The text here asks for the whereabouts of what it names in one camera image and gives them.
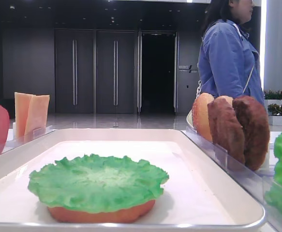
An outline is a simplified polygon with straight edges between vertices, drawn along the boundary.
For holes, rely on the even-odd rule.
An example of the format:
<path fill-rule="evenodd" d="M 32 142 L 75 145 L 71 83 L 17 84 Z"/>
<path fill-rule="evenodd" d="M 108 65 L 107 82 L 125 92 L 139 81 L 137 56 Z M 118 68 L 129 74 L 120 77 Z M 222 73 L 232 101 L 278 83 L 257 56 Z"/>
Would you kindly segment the white rectangular metal tray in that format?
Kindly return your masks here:
<path fill-rule="evenodd" d="M 169 174 L 134 224 L 56 222 L 29 192 L 29 174 L 85 154 L 148 160 Z M 178 130 L 61 129 L 0 155 L 0 232 L 258 232 L 264 207 Z"/>

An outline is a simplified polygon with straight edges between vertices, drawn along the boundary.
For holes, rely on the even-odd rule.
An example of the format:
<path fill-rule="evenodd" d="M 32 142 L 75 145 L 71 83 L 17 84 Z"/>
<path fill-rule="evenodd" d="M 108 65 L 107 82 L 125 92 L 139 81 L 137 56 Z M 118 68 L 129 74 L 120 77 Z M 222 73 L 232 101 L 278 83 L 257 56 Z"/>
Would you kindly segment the sesame bun half inner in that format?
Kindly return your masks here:
<path fill-rule="evenodd" d="M 219 97 L 217 97 L 217 99 L 225 99 L 225 100 L 226 100 L 227 102 L 229 102 L 230 104 L 232 104 L 232 101 L 233 101 L 233 98 L 232 98 L 232 97 L 225 96 L 225 95 L 219 96 Z"/>

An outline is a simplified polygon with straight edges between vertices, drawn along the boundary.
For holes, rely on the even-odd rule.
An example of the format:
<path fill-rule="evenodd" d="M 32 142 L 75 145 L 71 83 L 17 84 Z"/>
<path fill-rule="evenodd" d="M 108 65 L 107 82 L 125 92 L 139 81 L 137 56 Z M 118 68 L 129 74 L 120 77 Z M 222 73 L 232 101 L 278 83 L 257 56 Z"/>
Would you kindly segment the brown meat patty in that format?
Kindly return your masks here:
<path fill-rule="evenodd" d="M 216 98 L 208 104 L 208 119 L 213 143 L 244 164 L 244 132 L 233 106 L 225 99 Z"/>
<path fill-rule="evenodd" d="M 234 99 L 232 106 L 245 136 L 245 166 L 256 171 L 266 159 L 270 140 L 266 109 L 250 96 L 240 96 Z"/>

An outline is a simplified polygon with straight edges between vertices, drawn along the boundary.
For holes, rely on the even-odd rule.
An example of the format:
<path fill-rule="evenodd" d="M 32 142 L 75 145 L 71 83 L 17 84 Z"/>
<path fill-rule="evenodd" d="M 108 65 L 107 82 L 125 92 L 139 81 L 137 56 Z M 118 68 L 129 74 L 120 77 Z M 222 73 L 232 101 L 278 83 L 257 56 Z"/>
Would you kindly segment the brown meat patty left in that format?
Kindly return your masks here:
<path fill-rule="evenodd" d="M 244 132 L 233 106 L 225 99 L 216 98 L 208 104 L 208 119 L 213 143 L 244 164 Z"/>

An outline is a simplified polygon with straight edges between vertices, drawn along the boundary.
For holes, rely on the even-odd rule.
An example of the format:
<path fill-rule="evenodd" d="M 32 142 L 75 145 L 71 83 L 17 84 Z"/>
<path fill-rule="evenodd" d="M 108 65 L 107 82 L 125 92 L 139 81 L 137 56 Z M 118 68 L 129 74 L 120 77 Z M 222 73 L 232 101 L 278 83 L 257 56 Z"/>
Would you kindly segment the orange cheese slice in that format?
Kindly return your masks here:
<path fill-rule="evenodd" d="M 49 95 L 34 95 L 29 103 L 25 135 L 35 129 L 45 128 L 48 115 Z"/>
<path fill-rule="evenodd" d="M 33 96 L 33 94 L 15 92 L 15 124 L 17 138 L 25 134 L 29 104 Z"/>

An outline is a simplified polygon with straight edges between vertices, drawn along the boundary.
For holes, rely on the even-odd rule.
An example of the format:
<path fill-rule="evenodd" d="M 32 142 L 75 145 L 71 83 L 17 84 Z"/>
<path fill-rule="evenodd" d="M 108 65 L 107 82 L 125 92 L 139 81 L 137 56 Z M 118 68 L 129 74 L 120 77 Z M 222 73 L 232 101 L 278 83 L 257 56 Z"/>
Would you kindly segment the green lettuce leaf on bun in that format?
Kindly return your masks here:
<path fill-rule="evenodd" d="M 87 213 L 115 212 L 155 200 L 169 179 L 147 160 L 96 154 L 57 160 L 29 177 L 28 190 L 45 205 Z"/>

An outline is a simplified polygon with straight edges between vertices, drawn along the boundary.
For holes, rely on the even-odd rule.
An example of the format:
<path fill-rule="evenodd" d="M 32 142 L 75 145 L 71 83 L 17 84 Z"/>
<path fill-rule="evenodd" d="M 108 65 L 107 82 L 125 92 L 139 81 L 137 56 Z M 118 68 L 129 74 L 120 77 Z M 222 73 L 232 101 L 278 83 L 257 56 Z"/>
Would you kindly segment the clear acrylic rail left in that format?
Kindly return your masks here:
<path fill-rule="evenodd" d="M 54 130 L 55 129 L 53 129 L 52 126 L 46 128 L 39 128 L 39 129 L 35 129 L 33 132 L 30 132 L 29 134 L 23 137 L 7 140 L 5 143 L 0 143 L 0 155 L 3 154 L 4 152 L 7 152 L 21 145 L 24 145 L 28 142 L 31 142 L 37 138 L 40 138 Z"/>

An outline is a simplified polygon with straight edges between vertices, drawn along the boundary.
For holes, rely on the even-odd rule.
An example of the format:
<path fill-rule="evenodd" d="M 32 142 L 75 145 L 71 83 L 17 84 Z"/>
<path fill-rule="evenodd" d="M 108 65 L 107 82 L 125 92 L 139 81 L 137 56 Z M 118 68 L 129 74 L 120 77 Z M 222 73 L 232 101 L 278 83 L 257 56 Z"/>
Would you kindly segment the sesame bun half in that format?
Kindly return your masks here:
<path fill-rule="evenodd" d="M 197 133 L 206 140 L 212 142 L 208 119 L 208 104 L 214 100 L 213 96 L 208 93 L 202 93 L 194 101 L 192 106 L 193 125 Z"/>
<path fill-rule="evenodd" d="M 225 96 L 225 95 L 219 96 L 219 97 L 217 97 L 217 99 L 225 99 L 225 100 L 226 100 L 227 102 L 229 102 L 230 104 L 232 104 L 232 101 L 233 101 L 233 98 L 232 98 L 232 97 Z"/>

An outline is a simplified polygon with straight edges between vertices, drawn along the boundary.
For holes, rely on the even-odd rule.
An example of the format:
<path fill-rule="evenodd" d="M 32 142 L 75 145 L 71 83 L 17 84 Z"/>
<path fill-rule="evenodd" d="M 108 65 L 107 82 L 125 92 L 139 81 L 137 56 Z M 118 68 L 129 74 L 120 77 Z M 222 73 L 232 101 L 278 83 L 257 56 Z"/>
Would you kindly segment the potted plants in white planter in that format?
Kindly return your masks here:
<path fill-rule="evenodd" d="M 282 126 L 282 90 L 265 90 L 264 96 L 269 124 Z"/>

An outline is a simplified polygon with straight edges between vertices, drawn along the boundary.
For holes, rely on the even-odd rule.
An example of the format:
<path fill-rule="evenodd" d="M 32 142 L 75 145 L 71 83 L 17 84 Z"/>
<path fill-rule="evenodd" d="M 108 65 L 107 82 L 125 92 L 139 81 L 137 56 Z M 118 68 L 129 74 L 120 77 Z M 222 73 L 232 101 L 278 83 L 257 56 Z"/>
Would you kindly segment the orange cheese slice rear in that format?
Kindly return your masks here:
<path fill-rule="evenodd" d="M 15 92 L 15 124 L 17 138 L 25 134 L 29 104 L 33 96 L 33 94 Z"/>

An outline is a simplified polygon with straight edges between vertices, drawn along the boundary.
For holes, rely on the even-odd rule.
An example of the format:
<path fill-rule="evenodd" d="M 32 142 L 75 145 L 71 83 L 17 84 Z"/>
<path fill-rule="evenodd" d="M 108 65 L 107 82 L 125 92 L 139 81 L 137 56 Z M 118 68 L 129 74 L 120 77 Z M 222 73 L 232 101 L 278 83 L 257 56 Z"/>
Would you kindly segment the dark double door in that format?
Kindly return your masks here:
<path fill-rule="evenodd" d="M 56 112 L 136 112 L 136 32 L 55 31 Z"/>

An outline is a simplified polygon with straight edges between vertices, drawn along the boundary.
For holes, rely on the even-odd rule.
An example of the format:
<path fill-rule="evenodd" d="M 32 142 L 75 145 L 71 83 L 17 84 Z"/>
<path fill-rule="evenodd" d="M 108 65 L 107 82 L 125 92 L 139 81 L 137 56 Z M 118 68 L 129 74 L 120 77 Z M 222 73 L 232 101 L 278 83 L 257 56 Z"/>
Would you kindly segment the clear acrylic rail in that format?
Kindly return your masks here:
<path fill-rule="evenodd" d="M 274 167 L 278 159 L 274 157 L 273 152 L 274 139 L 281 132 L 272 131 L 270 133 L 266 162 L 255 172 L 227 155 L 225 150 L 218 145 L 198 135 L 196 130 L 189 125 L 186 126 L 184 133 L 265 207 L 268 223 L 275 231 L 282 232 L 282 186 L 274 181 Z"/>
<path fill-rule="evenodd" d="M 4 152 L 7 152 L 21 145 L 24 145 L 28 142 L 31 142 L 37 138 L 40 138 L 54 130 L 55 129 L 53 129 L 52 126 L 46 128 L 39 128 L 39 129 L 35 129 L 33 132 L 30 132 L 29 134 L 23 137 L 7 140 L 5 143 L 0 143 L 0 155 L 3 154 Z"/>

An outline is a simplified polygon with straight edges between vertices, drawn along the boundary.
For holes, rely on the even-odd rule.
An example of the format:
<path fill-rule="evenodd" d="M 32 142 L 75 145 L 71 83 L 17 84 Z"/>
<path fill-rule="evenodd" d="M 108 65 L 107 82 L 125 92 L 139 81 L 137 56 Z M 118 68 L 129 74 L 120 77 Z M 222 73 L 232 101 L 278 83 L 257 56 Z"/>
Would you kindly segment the clear acrylic rail right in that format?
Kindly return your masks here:
<path fill-rule="evenodd" d="M 198 135 L 196 130 L 189 125 L 186 126 L 184 133 L 265 207 L 268 223 L 275 231 L 282 232 L 282 186 L 274 181 L 274 167 L 278 159 L 274 157 L 273 152 L 274 139 L 281 132 L 272 131 L 270 133 L 266 162 L 255 172 L 227 155 L 225 150 L 218 145 Z"/>

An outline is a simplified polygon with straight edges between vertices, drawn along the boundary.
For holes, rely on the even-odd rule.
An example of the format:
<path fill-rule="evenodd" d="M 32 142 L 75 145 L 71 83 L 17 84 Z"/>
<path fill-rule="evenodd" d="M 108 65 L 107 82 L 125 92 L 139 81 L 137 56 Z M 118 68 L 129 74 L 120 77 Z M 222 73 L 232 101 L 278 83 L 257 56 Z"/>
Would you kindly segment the person in blue jacket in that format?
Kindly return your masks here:
<path fill-rule="evenodd" d="M 254 97 L 264 104 L 259 53 L 243 24 L 252 18 L 251 0 L 213 0 L 202 30 L 198 94 Z"/>

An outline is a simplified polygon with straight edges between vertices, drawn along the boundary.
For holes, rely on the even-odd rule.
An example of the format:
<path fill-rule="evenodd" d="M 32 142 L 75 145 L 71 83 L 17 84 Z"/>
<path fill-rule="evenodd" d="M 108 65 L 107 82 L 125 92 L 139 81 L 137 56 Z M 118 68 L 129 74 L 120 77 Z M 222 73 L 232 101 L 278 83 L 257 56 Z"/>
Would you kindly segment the brown meat patty right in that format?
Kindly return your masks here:
<path fill-rule="evenodd" d="M 245 136 L 245 166 L 256 171 L 266 159 L 270 140 L 266 109 L 250 96 L 240 96 L 234 99 L 232 106 Z"/>

